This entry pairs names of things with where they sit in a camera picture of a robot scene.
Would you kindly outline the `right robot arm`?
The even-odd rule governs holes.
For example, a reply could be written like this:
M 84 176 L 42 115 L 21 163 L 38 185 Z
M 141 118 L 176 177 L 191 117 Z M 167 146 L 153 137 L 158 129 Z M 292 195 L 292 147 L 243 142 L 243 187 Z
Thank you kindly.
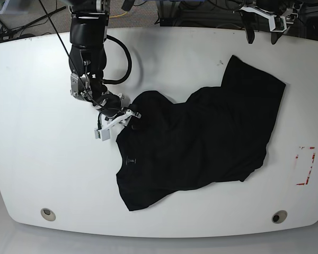
M 108 85 L 119 85 L 131 74 L 132 60 L 127 47 L 107 34 L 110 1 L 70 1 L 71 12 L 69 66 L 71 95 L 80 101 L 91 103 L 108 118 L 123 113 L 122 99 L 109 92 Z M 104 78 L 107 55 L 106 40 L 117 43 L 127 58 L 127 71 L 117 80 Z

